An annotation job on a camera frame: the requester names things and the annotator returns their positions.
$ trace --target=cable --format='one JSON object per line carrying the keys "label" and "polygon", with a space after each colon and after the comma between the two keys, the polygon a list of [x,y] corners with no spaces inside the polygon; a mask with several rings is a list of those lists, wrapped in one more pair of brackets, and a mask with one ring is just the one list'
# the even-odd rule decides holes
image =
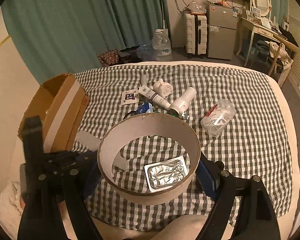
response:
{"label": "cable", "polygon": [[242,9],[242,8],[244,7],[244,0],[242,0],[242,2],[243,2],[243,5],[242,5],[242,7],[237,7],[237,6],[234,6],[234,8]]}
{"label": "cable", "polygon": [[227,2],[227,0],[225,0],[225,1],[226,1],[226,3],[229,5],[229,7],[231,7],[230,4]]}
{"label": "cable", "polygon": [[129,113],[127,113],[123,119],[126,119],[129,115],[134,116],[136,114],[135,110],[130,111]]}
{"label": "cable", "polygon": [[188,8],[189,4],[187,5],[186,2],[185,2],[184,0],[182,0],[182,1],[183,1],[183,3],[184,3],[186,6],[183,8],[182,11],[179,9],[179,5],[178,5],[177,0],[174,0],[174,1],[175,1],[175,3],[176,3],[176,6],[177,6],[177,9],[178,9],[179,13],[190,12],[190,9]]}

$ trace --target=white figurine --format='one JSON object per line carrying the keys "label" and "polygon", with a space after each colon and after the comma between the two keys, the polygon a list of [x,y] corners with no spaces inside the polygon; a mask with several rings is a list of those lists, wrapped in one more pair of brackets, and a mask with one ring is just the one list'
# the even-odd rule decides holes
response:
{"label": "white figurine", "polygon": [[150,87],[154,92],[156,92],[162,98],[166,98],[173,91],[172,85],[167,82],[164,82],[162,78],[159,78],[153,85],[153,88]]}

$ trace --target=large water jug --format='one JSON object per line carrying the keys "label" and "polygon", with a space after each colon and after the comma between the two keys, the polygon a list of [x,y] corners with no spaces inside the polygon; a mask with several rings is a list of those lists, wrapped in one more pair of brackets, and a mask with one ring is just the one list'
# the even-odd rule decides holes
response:
{"label": "large water jug", "polygon": [[171,43],[163,29],[157,29],[151,41],[156,61],[171,61]]}

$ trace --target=desk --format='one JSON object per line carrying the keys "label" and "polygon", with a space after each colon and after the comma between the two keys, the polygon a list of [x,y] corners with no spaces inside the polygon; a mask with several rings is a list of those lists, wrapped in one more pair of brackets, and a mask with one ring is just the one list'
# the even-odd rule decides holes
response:
{"label": "desk", "polygon": [[247,29],[251,30],[251,39],[250,39],[250,45],[249,45],[249,50],[248,50],[248,54],[247,54],[247,59],[246,62],[244,63],[244,66],[247,66],[248,63],[248,59],[250,56],[250,52],[251,52],[251,47],[252,47],[252,42],[253,42],[253,37],[255,33],[258,33],[262,36],[265,36],[271,40],[274,40],[276,42],[280,42],[277,39],[275,39],[273,37],[273,34],[278,35],[278,33],[267,29],[266,27],[263,27],[255,22],[249,21],[247,19],[241,18],[241,23],[239,25],[239,29],[240,29],[240,45],[239,45],[239,50],[237,51],[237,56],[239,55],[239,53],[241,52],[242,49],[242,39],[243,39],[243,28],[246,27]]}

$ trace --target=cardboard box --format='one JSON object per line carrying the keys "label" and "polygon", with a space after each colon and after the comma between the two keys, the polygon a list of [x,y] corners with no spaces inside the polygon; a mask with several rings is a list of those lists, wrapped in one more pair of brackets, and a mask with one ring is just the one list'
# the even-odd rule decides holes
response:
{"label": "cardboard box", "polygon": [[89,96],[72,74],[64,73],[44,82],[34,95],[21,121],[39,115],[42,122],[43,151],[71,150]]}

